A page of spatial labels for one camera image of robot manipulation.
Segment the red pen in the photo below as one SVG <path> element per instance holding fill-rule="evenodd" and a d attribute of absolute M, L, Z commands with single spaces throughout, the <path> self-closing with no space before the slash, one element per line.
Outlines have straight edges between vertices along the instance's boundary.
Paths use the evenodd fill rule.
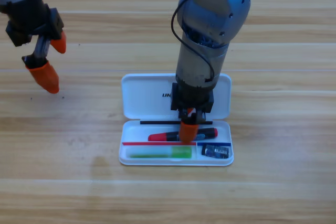
<path fill-rule="evenodd" d="M 218 130 L 216 128 L 205 128 L 197 131 L 197 136 L 194 141 L 212 139 L 218 136 Z M 160 134 L 152 134 L 148 137 L 148 141 L 151 142 L 178 142 L 180 141 L 179 132 L 167 132 Z"/>

